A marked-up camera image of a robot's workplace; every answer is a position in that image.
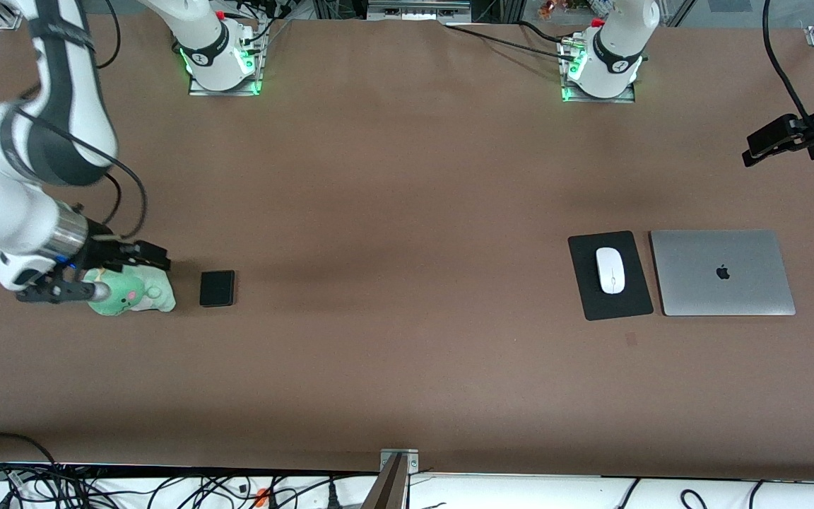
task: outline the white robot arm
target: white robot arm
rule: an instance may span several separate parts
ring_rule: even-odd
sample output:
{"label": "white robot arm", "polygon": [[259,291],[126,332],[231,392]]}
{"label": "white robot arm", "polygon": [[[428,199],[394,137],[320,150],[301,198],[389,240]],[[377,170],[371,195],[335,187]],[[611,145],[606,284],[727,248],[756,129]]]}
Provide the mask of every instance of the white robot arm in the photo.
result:
{"label": "white robot arm", "polygon": [[[117,154],[117,141],[102,105],[80,0],[8,2],[29,25],[41,88],[33,100],[0,103],[0,284],[19,292],[19,300],[94,300],[103,288],[78,277],[62,281],[66,267],[120,271],[125,264],[144,264],[168,270],[164,249],[122,242],[107,226],[42,191],[43,183],[88,186],[111,167],[109,159],[59,130],[110,158]],[[167,21],[188,56],[206,55],[188,62],[201,85],[223,90],[246,76],[240,55],[244,32],[232,25],[236,22],[217,19],[208,0],[146,3]]]}
{"label": "white robot arm", "polygon": [[591,96],[617,97],[636,80],[642,50],[659,19],[655,0],[614,0],[604,26],[591,26],[575,36],[584,39],[585,55],[568,77]]}

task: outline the green plush toy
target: green plush toy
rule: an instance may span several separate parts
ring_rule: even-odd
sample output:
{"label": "green plush toy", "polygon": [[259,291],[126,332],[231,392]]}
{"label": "green plush toy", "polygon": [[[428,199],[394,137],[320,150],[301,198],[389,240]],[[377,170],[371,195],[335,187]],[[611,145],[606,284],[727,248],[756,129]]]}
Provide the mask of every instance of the green plush toy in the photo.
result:
{"label": "green plush toy", "polygon": [[90,308],[104,316],[121,315],[126,310],[151,310],[169,312],[175,308],[175,294],[165,271],[146,265],[124,267],[120,273],[106,269],[94,269],[84,274],[88,283],[104,283],[109,295],[104,300],[88,302]]}

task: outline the white mouse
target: white mouse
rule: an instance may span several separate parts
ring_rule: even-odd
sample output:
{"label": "white mouse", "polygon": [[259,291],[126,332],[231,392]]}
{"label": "white mouse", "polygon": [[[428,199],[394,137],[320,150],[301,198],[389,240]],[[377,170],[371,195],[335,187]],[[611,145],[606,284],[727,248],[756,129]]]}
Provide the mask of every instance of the white mouse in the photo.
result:
{"label": "white mouse", "polygon": [[595,250],[595,264],[598,267],[598,281],[604,293],[624,291],[624,263],[620,252],[613,247],[600,247]]}

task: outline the black square object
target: black square object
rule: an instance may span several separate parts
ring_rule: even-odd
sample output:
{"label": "black square object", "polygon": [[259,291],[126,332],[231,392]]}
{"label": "black square object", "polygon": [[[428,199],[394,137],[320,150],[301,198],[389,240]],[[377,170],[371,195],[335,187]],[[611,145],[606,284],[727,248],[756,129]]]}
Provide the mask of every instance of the black square object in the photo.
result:
{"label": "black square object", "polygon": [[[642,273],[639,252],[633,232],[578,235],[567,239],[574,259],[579,297],[586,320],[604,320],[624,316],[651,315],[652,299]],[[595,251],[600,247],[613,247],[620,252],[624,264],[624,290],[621,293],[604,293],[598,282]]]}
{"label": "black square object", "polygon": [[235,271],[205,271],[200,274],[200,306],[230,306],[235,303]]}

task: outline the black strap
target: black strap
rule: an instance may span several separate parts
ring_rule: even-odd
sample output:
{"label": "black strap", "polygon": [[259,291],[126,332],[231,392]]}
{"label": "black strap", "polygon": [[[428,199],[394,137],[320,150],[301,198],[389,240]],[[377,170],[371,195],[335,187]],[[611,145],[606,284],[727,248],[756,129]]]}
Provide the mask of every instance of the black strap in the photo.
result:
{"label": "black strap", "polygon": [[33,170],[31,170],[31,168],[29,168],[25,162],[23,162],[23,159],[20,158],[20,155],[17,153],[16,146],[14,146],[12,129],[14,125],[14,116],[16,116],[16,110],[19,107],[19,103],[12,103],[9,105],[8,110],[6,110],[6,114],[4,114],[2,123],[0,124],[0,144],[2,147],[2,152],[4,155],[6,155],[6,159],[8,159],[8,164],[12,165],[14,171],[20,173],[23,175],[23,177],[36,180],[36,174],[33,173]]}
{"label": "black strap", "polygon": [[90,38],[90,33],[80,26],[74,26],[66,22],[64,19],[57,21],[46,21],[41,18],[35,18],[27,23],[30,29],[31,37],[39,37],[41,39],[61,39],[62,41],[73,42],[78,46],[87,46],[93,49],[93,39]]}
{"label": "black strap", "polygon": [[608,48],[601,43],[601,30],[598,30],[598,32],[595,33],[595,37],[592,38],[592,49],[595,49],[595,55],[598,57],[598,60],[605,62],[605,67],[608,67],[608,72],[611,74],[623,74],[631,65],[636,64],[636,61],[639,60],[639,56],[642,55],[642,49],[640,49],[637,54],[626,57],[608,51]]}
{"label": "black strap", "polygon": [[188,60],[200,67],[208,67],[213,64],[213,60],[219,54],[225,51],[225,48],[228,47],[229,40],[228,25],[219,23],[219,26],[222,26],[222,33],[219,34],[219,38],[216,39],[212,45],[199,49],[188,48],[187,46],[181,45],[181,51],[187,55]]}

